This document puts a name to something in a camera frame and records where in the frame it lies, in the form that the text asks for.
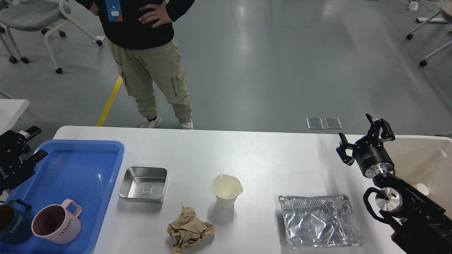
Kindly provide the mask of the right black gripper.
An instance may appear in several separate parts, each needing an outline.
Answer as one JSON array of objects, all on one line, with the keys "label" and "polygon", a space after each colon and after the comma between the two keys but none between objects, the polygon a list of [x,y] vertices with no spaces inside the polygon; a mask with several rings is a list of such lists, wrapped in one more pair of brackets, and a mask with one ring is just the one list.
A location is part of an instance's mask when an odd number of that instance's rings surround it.
[{"label": "right black gripper", "polygon": [[[340,142],[336,151],[342,162],[351,166],[355,160],[364,177],[374,177],[380,173],[392,172],[394,163],[383,146],[383,141],[396,139],[389,122],[384,119],[374,120],[370,114],[366,118],[371,124],[367,136],[349,143],[346,136],[339,132]],[[354,151],[354,157],[346,151]]]}]

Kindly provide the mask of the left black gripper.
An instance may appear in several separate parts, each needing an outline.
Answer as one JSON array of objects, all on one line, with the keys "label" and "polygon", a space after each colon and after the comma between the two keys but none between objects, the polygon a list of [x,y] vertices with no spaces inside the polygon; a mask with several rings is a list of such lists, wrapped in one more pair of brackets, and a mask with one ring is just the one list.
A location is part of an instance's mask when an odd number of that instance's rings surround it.
[{"label": "left black gripper", "polygon": [[30,151],[27,142],[42,132],[37,126],[32,126],[25,131],[14,132],[7,130],[0,136],[1,175],[0,193],[7,189],[13,190],[35,174],[36,165],[44,159],[48,153],[40,149],[27,160],[20,158],[21,154]]}]

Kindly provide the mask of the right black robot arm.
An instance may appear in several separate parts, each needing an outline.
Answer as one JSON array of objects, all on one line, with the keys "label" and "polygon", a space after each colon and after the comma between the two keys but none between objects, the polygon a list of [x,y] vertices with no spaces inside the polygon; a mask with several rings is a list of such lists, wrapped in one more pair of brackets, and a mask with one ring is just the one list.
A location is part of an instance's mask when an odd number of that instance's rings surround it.
[{"label": "right black robot arm", "polygon": [[397,177],[394,162],[383,146],[396,138],[390,124],[370,114],[366,118],[370,123],[367,134],[352,144],[339,133],[336,148],[343,163],[356,162],[362,175],[374,183],[363,195],[366,210],[392,228],[392,241],[405,253],[450,254],[452,223],[445,209]]}]

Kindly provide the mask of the person's right hand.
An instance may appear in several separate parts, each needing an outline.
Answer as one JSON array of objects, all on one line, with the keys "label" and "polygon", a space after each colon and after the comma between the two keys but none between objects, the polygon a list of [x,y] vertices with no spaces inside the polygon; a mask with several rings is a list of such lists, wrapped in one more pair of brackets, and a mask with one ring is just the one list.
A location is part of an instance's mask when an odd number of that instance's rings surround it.
[{"label": "person's right hand", "polygon": [[92,2],[89,11],[94,15],[94,16],[98,16],[99,15],[99,7],[96,5],[95,2]]}]

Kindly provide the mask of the person's left hand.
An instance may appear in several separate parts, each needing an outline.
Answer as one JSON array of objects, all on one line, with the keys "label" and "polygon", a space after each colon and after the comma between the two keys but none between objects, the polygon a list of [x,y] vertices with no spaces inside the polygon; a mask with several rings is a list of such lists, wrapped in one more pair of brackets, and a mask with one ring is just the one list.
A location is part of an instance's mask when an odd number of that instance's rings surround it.
[{"label": "person's left hand", "polygon": [[152,24],[152,28],[157,28],[163,24],[171,24],[173,21],[169,17],[169,14],[166,10],[166,2],[163,2],[159,5],[156,4],[147,4],[139,8],[140,11],[150,10],[147,13],[144,13],[138,19],[142,24]]}]

